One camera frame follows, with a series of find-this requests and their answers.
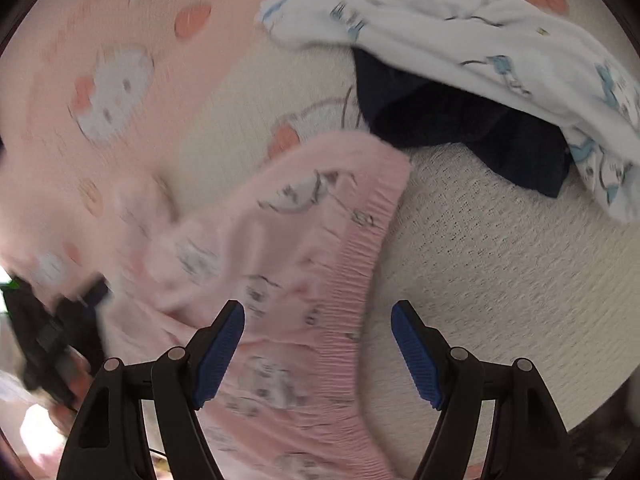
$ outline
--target mattress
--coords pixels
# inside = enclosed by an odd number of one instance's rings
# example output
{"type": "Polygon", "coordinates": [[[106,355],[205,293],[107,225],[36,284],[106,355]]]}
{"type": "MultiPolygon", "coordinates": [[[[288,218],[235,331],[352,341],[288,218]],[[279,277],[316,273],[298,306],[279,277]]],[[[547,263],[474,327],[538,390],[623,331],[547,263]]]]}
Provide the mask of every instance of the mattress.
{"type": "MultiPolygon", "coordinates": [[[[265,163],[283,125],[348,122],[348,51],[278,47],[254,26],[259,1],[38,1],[0,57],[3,265],[44,298],[96,270],[115,278],[111,189],[123,174],[160,175],[188,214],[265,163]]],[[[568,3],[569,19],[640,78],[640,59],[602,1],[568,3]]],[[[411,300],[482,360],[532,359],[569,428],[640,355],[639,227],[604,216],[575,172],[551,200],[508,184],[461,146],[418,150],[412,161],[370,290],[359,381],[370,431],[407,478],[437,413],[419,401],[393,342],[395,301],[411,300]]],[[[487,406],[475,461],[490,416],[487,406]]]]}

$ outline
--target black fabric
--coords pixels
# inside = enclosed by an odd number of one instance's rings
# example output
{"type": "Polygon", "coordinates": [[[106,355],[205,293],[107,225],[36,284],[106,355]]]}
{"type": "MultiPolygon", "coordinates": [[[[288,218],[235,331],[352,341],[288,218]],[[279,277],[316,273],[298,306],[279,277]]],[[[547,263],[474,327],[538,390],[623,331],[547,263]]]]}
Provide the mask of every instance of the black fabric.
{"type": "Polygon", "coordinates": [[[463,142],[492,171],[556,198],[571,155],[558,126],[484,97],[390,67],[353,49],[358,103],[396,148],[463,142]]]}

